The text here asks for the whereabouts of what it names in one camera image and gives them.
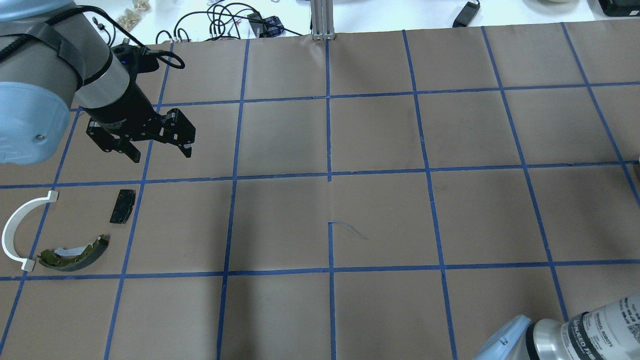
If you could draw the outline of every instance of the white plastic arc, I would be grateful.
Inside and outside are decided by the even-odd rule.
[[[2,231],[2,249],[9,258],[21,262],[22,269],[24,271],[32,271],[36,262],[31,259],[21,258],[15,252],[15,247],[13,246],[13,237],[15,236],[15,230],[18,228],[18,224],[31,210],[37,208],[42,204],[47,204],[48,202],[56,202],[57,200],[58,192],[51,190],[47,194],[47,197],[39,197],[23,204],[18,208],[18,210],[13,213],[13,215],[11,215],[9,220],[7,220],[6,222],[6,225],[4,225],[4,230]]]

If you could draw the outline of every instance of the blue tape grid line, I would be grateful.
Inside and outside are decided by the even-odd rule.
[[[170,50],[173,51],[173,44],[171,44]],[[162,100],[164,97],[164,89],[166,87],[166,80],[169,76],[169,65],[164,68],[164,78],[162,87],[160,88],[160,96],[158,98],[158,104],[156,105],[156,111],[160,111],[162,107]],[[127,242],[127,250],[125,251],[124,262],[122,263],[122,271],[120,272],[118,290],[116,292],[116,300],[113,305],[113,313],[111,315],[111,322],[109,324],[109,333],[107,335],[107,342],[104,349],[104,360],[109,359],[111,353],[111,342],[113,341],[113,331],[115,330],[116,320],[118,318],[118,309],[120,308],[120,298],[122,297],[122,288],[124,287],[124,281],[127,278],[127,267],[129,265],[129,256],[131,255],[131,245],[133,244],[133,238],[136,234],[136,226],[138,224],[138,215],[140,213],[140,205],[142,203],[142,197],[145,192],[145,184],[147,182],[147,171],[149,168],[149,161],[151,159],[151,151],[153,147],[153,141],[149,141],[147,147],[147,156],[145,158],[145,166],[142,172],[142,179],[140,181],[140,190],[138,192],[138,199],[136,201],[136,209],[133,213],[133,219],[131,221],[131,231],[129,232],[129,241]]]
[[[504,91],[518,90],[543,90],[543,89],[569,89],[569,88],[586,88],[586,87],[605,87],[605,86],[630,86],[640,85],[640,81],[628,81],[622,83],[595,83],[595,84],[572,84],[572,85],[535,85],[535,86],[507,86],[502,88]],[[500,88],[466,88],[466,89],[439,89],[439,90],[417,90],[422,94],[455,94],[465,92],[490,92],[500,91]],[[298,97],[272,97],[264,99],[245,99],[244,102],[272,102],[272,101],[305,101],[318,99],[350,99],[354,97],[380,97],[380,96],[404,96],[413,95],[413,91],[405,92],[379,92],[369,94],[337,94],[328,93],[321,96],[298,96]],[[164,107],[169,106],[196,106],[196,105],[219,105],[219,104],[239,104],[240,100],[217,100],[217,101],[196,101],[196,102],[172,102],[163,104]]]
[[[622,158],[622,153],[618,148],[618,144],[616,144],[616,141],[613,138],[613,134],[611,133],[611,129],[609,128],[609,125],[604,117],[604,114],[602,113],[602,109],[598,104],[598,100],[596,100],[596,95],[593,93],[591,84],[589,84],[589,80],[587,79],[587,74],[584,72],[584,68],[582,67],[580,58],[578,57],[578,53],[576,52],[575,47],[573,46],[573,42],[571,41],[571,36],[569,36],[569,32],[567,31],[566,26],[564,25],[563,22],[560,23],[560,26],[562,26],[562,30],[564,32],[564,36],[566,37],[566,41],[569,43],[569,47],[571,48],[571,52],[573,54],[573,57],[575,58],[575,62],[578,65],[578,69],[580,69],[580,73],[582,74],[582,79],[584,80],[584,85],[586,86],[587,91],[589,92],[589,96],[591,96],[591,100],[593,101],[593,106],[595,106],[596,111],[598,112],[598,116],[600,117],[600,121],[602,122],[602,126],[604,126],[604,129],[607,132],[607,136],[611,141],[611,145],[613,146],[613,149],[616,152],[616,156],[618,157],[618,163],[620,164],[620,166],[622,166],[622,171],[625,173],[625,177],[629,182],[631,191],[633,192],[634,197],[636,198],[636,203],[638,204],[638,206],[640,206],[640,197],[638,196],[636,186],[631,178],[631,174],[629,174],[629,170],[627,169],[627,166],[625,165],[625,161]]]
[[[413,61],[411,59],[411,50],[409,49],[409,41],[406,37],[406,31],[402,30],[404,39],[404,48],[406,58],[409,65],[409,73],[411,74],[411,84],[413,87],[413,102],[415,103],[415,115],[417,118],[418,134],[420,135],[420,148],[422,150],[422,159],[424,160],[425,174],[427,175],[427,188],[429,192],[429,203],[431,204],[431,217],[433,218],[433,230],[435,232],[436,247],[438,249],[438,266],[440,267],[440,279],[442,281],[442,294],[444,296],[444,307],[447,315],[447,327],[449,330],[449,342],[451,343],[451,355],[454,360],[458,360],[458,351],[456,349],[456,337],[453,329],[453,319],[451,316],[451,304],[449,302],[449,287],[447,285],[447,267],[442,252],[442,242],[440,240],[440,226],[438,225],[438,213],[436,211],[436,202],[433,195],[433,185],[431,182],[431,168],[429,167],[429,158],[427,156],[426,146],[424,145],[424,132],[422,130],[422,115],[420,114],[420,102],[418,101],[418,91],[415,84],[415,74],[413,72]]]
[[[545,226],[542,222],[542,216],[540,215],[540,209],[538,207],[538,200],[536,200],[536,194],[533,190],[533,185],[531,183],[531,177],[529,175],[529,169],[527,166],[527,162],[525,161],[524,153],[522,152],[522,147],[520,146],[520,140],[518,139],[518,133],[516,131],[515,123],[513,122],[513,116],[511,116],[511,109],[509,108],[509,102],[507,101],[507,96],[502,87],[502,80],[500,78],[500,73],[498,71],[498,66],[495,63],[495,58],[493,57],[493,51],[491,50],[491,44],[489,43],[489,38],[486,34],[486,30],[484,26],[481,28],[482,34],[484,37],[484,42],[486,44],[486,49],[489,53],[489,58],[491,59],[491,65],[493,66],[493,71],[495,73],[495,78],[498,81],[498,87],[500,88],[500,95],[502,96],[502,102],[504,103],[504,109],[507,113],[507,118],[509,119],[509,126],[511,127],[511,132],[513,133],[513,139],[516,144],[516,148],[518,149],[518,155],[520,157],[520,162],[522,165],[522,170],[524,172],[525,179],[527,181],[527,187],[529,188],[529,195],[531,196],[531,202],[533,204],[533,210],[536,214],[536,218],[538,219],[538,227],[540,229],[540,236],[542,237],[542,243],[545,247],[545,252],[547,253],[547,261],[549,265],[549,269],[551,270],[551,277],[553,278],[554,285],[556,287],[556,293],[558,297],[558,303],[560,304],[560,310],[562,312],[563,318],[565,321],[568,321],[568,315],[566,311],[566,306],[564,304],[564,297],[562,295],[562,289],[560,288],[560,281],[558,280],[556,266],[554,264],[554,259],[551,254],[551,248],[549,247],[549,242],[547,241],[547,232],[545,231]]]
[[[220,312],[218,317],[218,342],[216,344],[216,359],[220,360],[222,355],[222,336],[224,330],[225,321],[225,306],[227,304],[227,283],[229,277],[229,261],[231,255],[231,238],[234,226],[234,211],[236,208],[236,189],[238,183],[238,154],[240,152],[240,135],[242,131],[242,115],[244,108],[244,90],[246,86],[246,68],[249,62],[249,45],[251,42],[246,41],[244,48],[244,65],[242,71],[242,86],[240,89],[240,103],[238,109],[238,123],[236,129],[236,149],[234,151],[234,171],[233,171],[233,186],[231,191],[231,205],[229,207],[229,223],[227,229],[227,248],[225,250],[225,267],[222,277],[222,291],[220,294]]]
[[[600,265],[640,265],[640,259],[610,259],[610,260],[573,260],[554,261],[555,266],[600,266]],[[480,264],[447,264],[446,270],[471,270],[471,269],[503,269],[503,268],[546,268],[548,261],[528,263],[480,263]],[[440,265],[394,265],[394,266],[344,266],[326,268],[294,268],[281,270],[229,270],[228,276],[270,276],[270,275],[294,275],[294,274],[325,274],[333,272],[399,272],[399,271],[440,271]],[[222,277],[224,271],[210,272],[167,272],[126,274],[126,279],[172,279],[176,277]],[[88,274],[88,275],[32,275],[25,281],[55,281],[55,280],[103,280],[119,279],[121,274]],[[22,276],[0,277],[0,281],[21,281]]]
[[[638,161],[624,161],[625,165],[638,165]],[[551,163],[551,164],[527,164],[527,168],[564,168],[564,167],[601,167],[601,166],[619,166],[619,161],[605,161],[597,163]],[[477,170],[506,170],[506,169],[522,169],[522,165],[487,165],[487,166],[471,166],[471,167],[441,167],[430,168],[430,172],[445,172],[445,171],[477,171]],[[375,175],[375,174],[410,174],[425,172],[423,168],[399,168],[399,169],[387,169],[387,170],[356,170],[356,171],[333,171],[331,176],[350,176],[350,175]],[[258,179],[281,179],[287,177],[325,177],[329,174],[326,172],[309,172],[298,174],[268,174],[268,175],[247,175],[237,176],[238,181],[242,180],[258,180]],[[145,184],[160,184],[160,183],[182,183],[182,182],[201,182],[201,181],[232,181],[232,176],[221,177],[187,177],[176,179],[147,179]],[[125,180],[125,181],[90,181],[83,183],[58,183],[55,184],[57,188],[69,188],[76,186],[108,186],[108,185],[137,185],[141,184],[142,180]],[[50,188],[54,186],[50,184],[20,184],[20,185],[0,185],[2,189],[28,189],[28,188]]]
[[[326,171],[327,181],[332,180],[331,167],[331,72],[330,72],[330,41],[324,41],[324,68],[326,76]],[[329,249],[329,320],[331,329],[331,360],[337,359],[335,342],[335,271],[333,265],[333,223],[327,223],[328,249]]]
[[[62,157],[60,158],[60,162],[58,163],[58,169],[56,171],[56,177],[53,180],[53,184],[51,184],[51,189],[56,189],[56,184],[58,184],[58,180],[60,179],[60,173],[62,172],[62,166],[65,163],[65,158],[67,157],[67,152],[69,150],[69,145],[71,144],[71,138],[76,130],[76,124],[78,121],[78,117],[80,117],[80,110],[76,110],[76,115],[74,116],[73,123],[71,124],[71,130],[69,131],[69,135],[67,136],[67,142],[65,143],[64,151],[62,152]],[[31,250],[29,251],[29,259],[33,259],[33,254],[36,251],[36,247],[38,246],[38,240],[40,239],[40,234],[42,233],[42,227],[44,226],[45,219],[47,218],[47,214],[49,212],[49,205],[51,203],[47,203],[45,205],[44,211],[42,213],[42,218],[40,218],[40,223],[38,225],[38,231],[36,232],[35,239],[33,240],[33,245],[31,246]],[[2,335],[2,340],[0,340],[0,355],[4,349],[4,344],[6,342],[6,338],[9,335],[9,329],[11,327],[11,323],[13,321],[13,317],[15,316],[15,310],[18,308],[18,302],[20,301],[20,296],[22,295],[22,289],[24,287],[24,282],[26,281],[27,272],[22,272],[20,276],[20,284],[18,285],[18,290],[16,291],[15,297],[13,298],[13,304],[11,306],[11,311],[9,312],[9,318],[6,321],[6,325],[4,326],[4,331]]]
[[[331,182],[331,77],[330,77],[329,40],[324,41],[324,68],[326,75],[326,172],[327,181]]]
[[[335,267],[333,262],[333,223],[327,223],[329,237],[329,316],[331,328],[331,360],[337,359],[337,346],[335,342]]]

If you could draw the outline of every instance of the table surface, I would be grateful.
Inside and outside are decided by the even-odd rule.
[[[0,356],[469,360],[514,316],[640,289],[639,21],[173,44],[140,74],[193,156],[102,152],[70,113],[49,160],[0,165]],[[110,224],[121,188],[129,221]]]
[[[311,11],[309,2],[306,0],[280,0],[277,3],[270,0],[242,2],[258,9],[264,17],[277,15],[286,28],[302,34],[310,33]],[[131,0],[86,0],[78,3],[99,6],[114,18],[118,17],[125,8],[132,8]],[[466,0],[334,0],[335,30],[337,33],[365,33],[450,28],[465,3]],[[206,0],[150,0],[150,4],[152,10],[132,32],[146,44],[153,44],[157,32],[162,29],[173,32],[175,23],[182,15],[193,11],[204,11],[209,7]],[[605,19],[620,18],[604,15],[598,0],[571,0],[568,3],[554,3],[549,0],[482,0],[481,10],[471,26]],[[243,22],[241,37],[253,37],[249,34],[250,29],[246,21]],[[195,41],[209,38],[209,21],[204,14],[193,15],[181,25]],[[121,42],[122,35],[118,34],[116,39],[117,42]]]

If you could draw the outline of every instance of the cable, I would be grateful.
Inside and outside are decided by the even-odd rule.
[[[232,22],[232,21],[233,21],[233,24],[234,24],[234,25],[233,25],[233,27],[236,29],[237,37],[240,37],[240,29],[238,28],[238,23],[237,23],[237,21],[236,21],[236,17],[231,13],[231,10],[229,10],[228,5],[225,5],[225,6],[223,6],[223,5],[216,5],[216,6],[213,8],[213,11],[214,11],[214,12],[216,11],[216,8],[217,8],[218,6],[220,6],[220,7],[221,7],[220,14],[218,15],[218,19],[217,19],[218,21],[220,21],[220,22],[222,21],[222,15],[223,15],[223,14],[222,14],[222,12],[224,12],[225,10],[227,11],[227,13],[228,13],[229,15],[231,15],[231,19],[229,19],[227,22],[225,22],[225,23],[224,23],[224,25],[225,25],[225,26],[224,26],[225,30],[221,30],[220,28],[218,28],[218,31],[220,32],[220,35],[224,35],[224,34],[225,34],[225,31],[226,31],[226,29],[227,29],[226,25],[227,25],[228,23],[230,23],[230,22]],[[231,30],[227,33],[227,36],[230,36],[230,35],[231,35]]]
[[[218,0],[215,3],[211,4],[211,6],[207,9],[207,11],[211,11],[211,9],[213,9],[214,6],[216,6],[217,4],[220,4],[221,2],[223,2],[224,0]],[[211,15],[207,14],[207,17],[209,18],[209,21],[213,21],[213,18],[211,17]]]
[[[111,33],[107,31],[107,29],[104,28],[104,24],[101,24],[98,22],[98,19],[94,17],[91,18],[91,20],[93,21],[93,23],[95,24],[95,27],[98,28],[98,30],[100,31],[104,31],[105,33],[107,33],[107,36],[109,37],[107,39],[107,45],[109,47],[111,47],[112,41],[111,41]],[[115,41],[115,37],[116,37],[116,28],[115,26],[113,27],[113,41]]]
[[[169,36],[169,40],[171,40],[173,42],[173,38],[171,37],[171,33],[167,30],[160,30],[160,32],[156,35],[156,45],[158,43],[158,38],[160,37],[160,35],[162,35],[163,33],[166,33],[167,36]]]
[[[214,24],[216,23],[216,21],[220,22],[221,24],[220,24],[220,25],[215,25],[215,26],[214,26]],[[215,34],[215,35],[217,35],[217,34],[218,34],[218,30],[216,30],[216,27],[217,27],[218,29],[220,29],[220,28],[224,29],[224,30],[221,32],[221,34],[222,34],[222,33],[224,33],[224,31],[227,29],[227,27],[225,26],[225,23],[224,23],[224,22],[222,22],[222,20],[220,20],[220,19],[214,19],[214,20],[209,24],[209,33],[210,33],[212,36],[213,36],[213,34]]]
[[[104,31],[105,33],[107,33],[107,36],[109,37],[109,39],[107,40],[107,46],[111,46],[111,34],[108,31]]]
[[[111,26],[113,26],[113,39],[112,39],[112,41],[109,43],[109,47],[112,47],[112,46],[113,46],[113,43],[115,43],[115,42],[116,42],[116,27],[115,27],[115,25],[113,25],[113,24],[111,24]]]
[[[304,35],[302,35],[301,33],[297,33],[297,32],[295,32],[295,31],[293,31],[293,30],[289,30],[289,29],[285,28],[284,26],[274,25],[274,24],[269,24],[269,23],[268,23],[268,22],[266,22],[266,21],[258,21],[257,19],[249,19],[248,17],[245,17],[245,16],[239,16],[239,15],[227,15],[227,14],[224,14],[224,13],[216,13],[216,12],[190,12],[190,13],[188,13],[188,14],[185,14],[185,15],[183,15],[183,16],[178,20],[178,23],[176,23],[175,31],[177,31],[177,30],[178,30],[178,25],[180,24],[180,22],[182,22],[182,20],[184,20],[184,18],[186,18],[187,16],[195,15],[195,14],[197,14],[197,13],[212,13],[212,14],[214,14],[214,15],[229,16],[229,17],[237,17],[238,19],[246,19],[246,20],[250,20],[250,21],[253,21],[253,22],[261,22],[263,25],[267,25],[267,26],[272,27],[272,28],[282,29],[282,30],[284,30],[284,31],[288,31],[288,32],[290,32],[290,33],[292,33],[292,34],[294,34],[294,35],[298,35],[298,36],[300,36],[300,37],[303,37],[303,36],[304,36]]]
[[[78,15],[80,13],[85,13],[85,12],[93,12],[93,13],[96,13],[96,14],[100,15],[101,17],[107,19],[107,21],[109,21],[114,27],[116,27],[118,30],[120,30],[123,34],[127,35],[128,38],[130,38],[134,43],[136,43],[136,45],[140,46],[141,47],[141,51],[142,51],[143,54],[151,54],[152,56],[155,56],[161,62],[163,62],[163,63],[165,63],[165,64],[167,64],[170,67],[173,67],[175,69],[184,69],[185,63],[182,60],[182,58],[180,58],[180,56],[177,56],[176,54],[172,53],[171,51],[164,51],[164,50],[162,50],[162,51],[149,51],[148,47],[146,47],[145,44],[142,44],[142,42],[140,42],[140,40],[138,40],[136,37],[131,35],[130,32],[125,30],[123,27],[121,27],[120,24],[118,24],[117,21],[113,20],[103,9],[97,8],[96,6],[80,5],[77,8],[69,9],[69,10],[67,10],[65,12],[61,12],[61,13],[55,15],[51,19],[45,21],[45,23],[48,24],[48,25],[53,26],[53,25],[55,25],[55,24],[57,24],[57,23],[59,23],[61,21],[64,21],[64,20],[70,18],[71,16]],[[12,43],[10,43],[4,49],[0,50],[0,61],[3,61],[5,58],[9,57],[9,55],[11,55],[17,49],[22,47],[24,44],[28,43],[30,40],[31,40],[31,36],[29,36],[29,35],[22,34],[22,35],[18,36],[18,38],[15,39]],[[163,58],[163,56],[167,56],[167,57],[169,57],[169,59],[172,59],[172,58],[176,59],[178,61],[178,64],[172,63],[171,60],[167,60],[167,59]]]
[[[234,39],[236,39],[236,40],[240,40],[240,38],[239,38],[239,37],[230,37],[230,36],[226,36],[226,35],[220,35],[220,36],[218,36],[218,37],[208,38],[207,40],[204,40],[204,41],[215,41],[215,40],[217,40],[217,39],[219,39],[219,38],[234,38]]]
[[[190,42],[191,39],[189,38],[189,34],[187,34],[187,31],[185,29],[178,29],[178,37],[180,38],[180,41],[182,41],[182,37],[180,36],[180,30],[184,31],[184,34],[187,36],[187,42]]]

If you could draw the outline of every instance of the metal post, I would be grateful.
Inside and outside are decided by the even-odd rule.
[[[311,0],[311,37],[314,40],[333,40],[333,0]]]

